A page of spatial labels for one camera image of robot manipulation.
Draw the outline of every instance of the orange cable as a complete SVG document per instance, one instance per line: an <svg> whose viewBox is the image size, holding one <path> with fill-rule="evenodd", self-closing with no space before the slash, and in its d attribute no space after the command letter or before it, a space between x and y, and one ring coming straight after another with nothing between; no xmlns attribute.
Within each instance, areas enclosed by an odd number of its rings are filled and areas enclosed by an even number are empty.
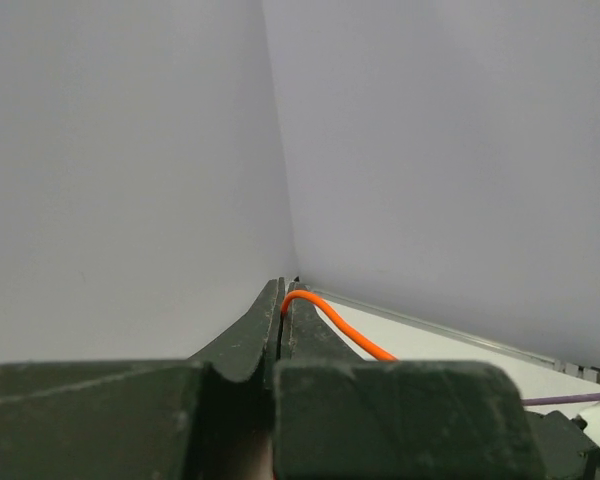
<svg viewBox="0 0 600 480"><path fill-rule="evenodd" d="M387 362L397 360L396 357L391 355L386 350L380 348L378 345L373 343L371 340L345 322L342 317L338 315L338 312L331 308L331 306L325 302L324 299L315 293L307 292L306 290L293 290L292 292L289 292L287 296L284 297L282 306L280 307L280 313L283 317L287 314L287 310L289 310L289 304L294 298L302 298L313 303L316 307L322 310L327 317L329 317L329 320L331 320L342 333L344 333L347 337L353 340L363 350L371 354L377 360L384 360Z"/></svg>

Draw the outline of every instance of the orange cord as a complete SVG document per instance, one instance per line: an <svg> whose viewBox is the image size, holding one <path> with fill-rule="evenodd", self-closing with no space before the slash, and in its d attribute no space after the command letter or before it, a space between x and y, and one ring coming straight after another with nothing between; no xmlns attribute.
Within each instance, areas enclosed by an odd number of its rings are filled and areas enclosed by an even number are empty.
<svg viewBox="0 0 600 480"><path fill-rule="evenodd" d="M342 317L338 315L338 313L331 308L327 302L324 301L324 299L315 293L307 292L306 290L293 290L292 292L289 292L287 296L284 297L282 306L280 307L280 313L283 317L287 314L287 310L289 310L289 304L294 298L303 298L304 300L308 300L313 303L316 307L322 310L327 317L329 317L329 320L331 320L342 333L362 347L363 350L370 353L374 358L386 362L397 360L396 357L380 348L378 345L373 343L371 340L345 322Z"/></svg>

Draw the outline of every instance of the white backdrop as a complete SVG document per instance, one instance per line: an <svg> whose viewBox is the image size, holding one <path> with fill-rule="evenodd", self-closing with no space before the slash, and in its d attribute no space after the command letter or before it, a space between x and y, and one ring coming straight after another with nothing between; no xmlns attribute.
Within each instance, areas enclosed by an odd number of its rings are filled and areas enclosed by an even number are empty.
<svg viewBox="0 0 600 480"><path fill-rule="evenodd" d="M304 280L600 366L600 2L265 17Z"/></svg>
<svg viewBox="0 0 600 480"><path fill-rule="evenodd" d="M0 2L0 361L187 356L295 273L258 0Z"/></svg>

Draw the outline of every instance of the black object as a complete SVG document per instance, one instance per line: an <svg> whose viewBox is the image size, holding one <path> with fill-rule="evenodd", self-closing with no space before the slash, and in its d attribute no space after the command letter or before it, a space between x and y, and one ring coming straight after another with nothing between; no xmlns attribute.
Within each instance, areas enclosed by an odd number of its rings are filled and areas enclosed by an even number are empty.
<svg viewBox="0 0 600 480"><path fill-rule="evenodd" d="M190 359L0 366L0 480L546 478L500 370L364 362L285 293Z"/></svg>

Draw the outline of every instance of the cable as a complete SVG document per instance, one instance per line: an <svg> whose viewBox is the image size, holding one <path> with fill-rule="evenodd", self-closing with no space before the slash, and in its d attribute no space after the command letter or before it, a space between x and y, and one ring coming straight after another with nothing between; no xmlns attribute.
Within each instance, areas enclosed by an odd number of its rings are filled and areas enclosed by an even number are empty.
<svg viewBox="0 0 600 480"><path fill-rule="evenodd" d="M563 397L528 398L522 400L525 407L540 405L561 405L563 403L600 402L600 393L585 393L582 395L565 395Z"/></svg>
<svg viewBox="0 0 600 480"><path fill-rule="evenodd" d="M342 333L344 333L347 337L353 340L356 344L362 347L363 350L371 354L371 356L377 360L384 360L388 362L397 360L396 357L380 348L378 345L373 343L371 340L345 322L327 302L325 302L315 293L307 292L306 290L293 290L292 292L289 292L287 296L284 297L284 300L282 301L282 307L280 307L280 313L283 317L287 314L289 304L294 298L303 298L313 303L316 307L322 310L327 317L329 317L329 320L331 320Z"/></svg>

